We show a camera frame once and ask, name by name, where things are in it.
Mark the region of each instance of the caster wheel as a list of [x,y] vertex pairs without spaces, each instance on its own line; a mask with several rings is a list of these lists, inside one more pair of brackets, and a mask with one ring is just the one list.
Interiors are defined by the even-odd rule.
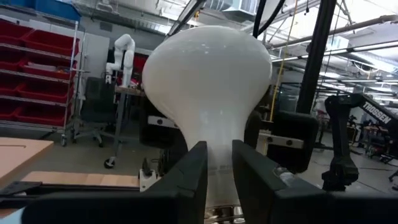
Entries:
[[63,146],[63,147],[67,146],[67,139],[66,138],[62,138],[61,139],[61,146]]
[[114,167],[114,161],[109,162],[110,159],[105,160],[104,162],[104,167],[107,169],[112,169]]

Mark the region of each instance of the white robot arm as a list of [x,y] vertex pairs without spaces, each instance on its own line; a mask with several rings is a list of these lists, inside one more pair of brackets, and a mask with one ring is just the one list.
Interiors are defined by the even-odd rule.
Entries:
[[122,87],[128,87],[132,75],[134,52],[136,51],[136,43],[129,34],[123,34],[114,42],[114,63],[106,64],[106,73],[110,74],[112,71],[120,70],[123,50],[126,50],[126,53],[124,54]]

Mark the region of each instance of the red storage bin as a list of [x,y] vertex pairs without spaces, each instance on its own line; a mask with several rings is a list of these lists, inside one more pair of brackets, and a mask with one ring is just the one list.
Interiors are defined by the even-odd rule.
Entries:
[[0,51],[0,69],[18,71],[23,54],[16,51]]
[[20,122],[63,126],[65,108],[48,105],[25,105],[15,115]]
[[23,85],[23,79],[0,73],[0,95],[16,96],[18,87]]
[[0,21],[0,43],[23,46],[22,38],[32,31],[33,29],[30,27]]
[[[48,70],[42,70],[40,68],[35,68],[29,65],[29,62],[39,64],[39,65],[47,65],[47,66],[54,66],[57,67],[57,71],[52,72]],[[50,58],[42,58],[42,57],[29,57],[25,58],[19,64],[21,70],[25,73],[34,74],[34,75],[41,75],[45,77],[52,77],[52,78],[60,78],[64,80],[69,80],[69,68],[70,62],[67,61],[59,61],[59,60],[52,60]],[[77,61],[74,61],[73,68],[76,68]],[[76,75],[76,71],[72,72],[72,77]]]
[[35,82],[32,80],[19,86],[17,92],[21,97],[28,99],[66,103],[68,94],[69,99],[73,96],[73,85],[68,91],[68,85],[63,83]]
[[[55,54],[71,56],[73,37],[35,30],[23,38],[26,47]],[[79,52],[79,39],[76,40],[75,56]]]
[[16,114],[22,109],[18,101],[0,99],[0,120],[15,121]]

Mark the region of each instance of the office chair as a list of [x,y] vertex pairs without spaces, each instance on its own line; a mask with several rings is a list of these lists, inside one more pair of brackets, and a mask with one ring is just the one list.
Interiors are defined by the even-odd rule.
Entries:
[[104,127],[116,122],[114,109],[114,83],[107,84],[103,78],[89,77],[85,90],[86,100],[83,101],[80,110],[80,120],[84,123],[96,124],[96,128],[82,133],[76,132],[72,142],[76,139],[91,136],[98,140],[99,147],[103,147],[101,136],[114,138],[113,134],[103,131]]

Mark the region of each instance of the logo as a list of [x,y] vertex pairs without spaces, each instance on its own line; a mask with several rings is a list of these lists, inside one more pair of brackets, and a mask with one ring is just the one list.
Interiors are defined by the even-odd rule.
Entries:
[[363,108],[369,112],[370,114],[374,115],[378,120],[382,121],[384,124],[387,124],[390,122],[391,118],[385,115],[382,111],[378,110],[375,108],[372,104],[369,102],[366,102],[365,105],[363,105]]

